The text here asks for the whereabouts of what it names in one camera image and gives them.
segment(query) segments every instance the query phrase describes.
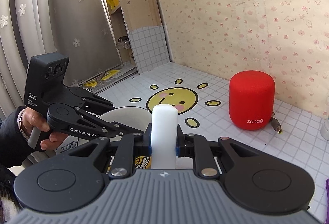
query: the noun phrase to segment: yellow smiley face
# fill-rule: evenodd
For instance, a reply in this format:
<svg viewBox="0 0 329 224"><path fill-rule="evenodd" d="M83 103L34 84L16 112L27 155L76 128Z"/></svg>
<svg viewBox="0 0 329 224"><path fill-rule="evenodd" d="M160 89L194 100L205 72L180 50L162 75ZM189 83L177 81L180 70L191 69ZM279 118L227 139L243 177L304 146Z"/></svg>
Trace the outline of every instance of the yellow smiley face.
<svg viewBox="0 0 329 224"><path fill-rule="evenodd" d="M183 114L191 110L198 102L198 95L188 88L167 88L152 95L146 103L146 108L152 112L158 104L170 104Z"/></svg>

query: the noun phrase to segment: black sleeve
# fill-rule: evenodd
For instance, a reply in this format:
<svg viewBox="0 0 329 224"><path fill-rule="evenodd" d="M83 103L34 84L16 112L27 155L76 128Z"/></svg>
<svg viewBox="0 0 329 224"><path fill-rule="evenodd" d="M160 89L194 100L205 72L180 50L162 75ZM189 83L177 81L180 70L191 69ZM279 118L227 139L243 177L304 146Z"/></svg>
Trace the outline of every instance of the black sleeve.
<svg viewBox="0 0 329 224"><path fill-rule="evenodd" d="M24 108L17 108L0 124L0 163L5 167L21 165L35 151L28 146L17 125L19 112Z"/></svg>

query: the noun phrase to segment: red speaker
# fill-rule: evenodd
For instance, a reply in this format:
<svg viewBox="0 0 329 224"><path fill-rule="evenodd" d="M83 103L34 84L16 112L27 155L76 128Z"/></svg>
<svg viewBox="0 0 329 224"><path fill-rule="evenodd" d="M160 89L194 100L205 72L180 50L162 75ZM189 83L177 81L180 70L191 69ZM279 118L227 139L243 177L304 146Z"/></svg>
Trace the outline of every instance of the red speaker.
<svg viewBox="0 0 329 224"><path fill-rule="evenodd" d="M230 81L229 114L245 130L261 129L269 123L274 105L275 83L261 71L242 71Z"/></svg>

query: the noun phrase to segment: metal rivet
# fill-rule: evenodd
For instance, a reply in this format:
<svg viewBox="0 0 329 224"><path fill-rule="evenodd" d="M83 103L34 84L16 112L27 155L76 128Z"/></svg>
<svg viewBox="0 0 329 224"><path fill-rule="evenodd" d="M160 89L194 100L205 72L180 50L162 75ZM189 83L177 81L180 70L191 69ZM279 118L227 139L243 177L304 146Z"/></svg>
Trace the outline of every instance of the metal rivet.
<svg viewBox="0 0 329 224"><path fill-rule="evenodd" d="M201 174L206 177L212 177L217 175L217 170L213 168L204 168L201 170Z"/></svg>
<svg viewBox="0 0 329 224"><path fill-rule="evenodd" d="M111 171L111 175L112 176L115 176L115 177L121 177L121 176L124 176L127 174L127 170L125 170L124 168L114 168L112 171Z"/></svg>

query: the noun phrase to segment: yellow dot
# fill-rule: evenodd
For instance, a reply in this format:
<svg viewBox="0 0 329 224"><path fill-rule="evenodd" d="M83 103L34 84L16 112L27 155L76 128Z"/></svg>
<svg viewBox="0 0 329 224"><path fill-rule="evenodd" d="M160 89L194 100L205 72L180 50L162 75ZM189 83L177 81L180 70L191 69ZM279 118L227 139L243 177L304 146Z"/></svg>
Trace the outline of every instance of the yellow dot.
<svg viewBox="0 0 329 224"><path fill-rule="evenodd" d="M219 106L222 103L220 101L215 101L215 100L211 100L211 101L206 101L205 105L207 106Z"/></svg>
<svg viewBox="0 0 329 224"><path fill-rule="evenodd" d="M202 83L200 85L198 85L196 88L200 89L200 88L205 88L208 86L208 83Z"/></svg>
<svg viewBox="0 0 329 224"><path fill-rule="evenodd" d="M176 85L179 85L179 84L181 84L182 82L183 82L183 79L179 78L179 79L177 79L177 80L175 81L175 84L176 84Z"/></svg>
<svg viewBox="0 0 329 224"><path fill-rule="evenodd" d="M185 119L185 124L187 124L188 127L193 129L200 127L199 121L192 117L188 117L187 119Z"/></svg>
<svg viewBox="0 0 329 224"><path fill-rule="evenodd" d="M131 102L131 103L137 103L137 102L140 102L142 99L141 98L132 98L132 99L130 99L129 101Z"/></svg>
<svg viewBox="0 0 329 224"><path fill-rule="evenodd" d="M157 86L157 85L151 85L150 86L150 89L158 89L159 88L159 86Z"/></svg>

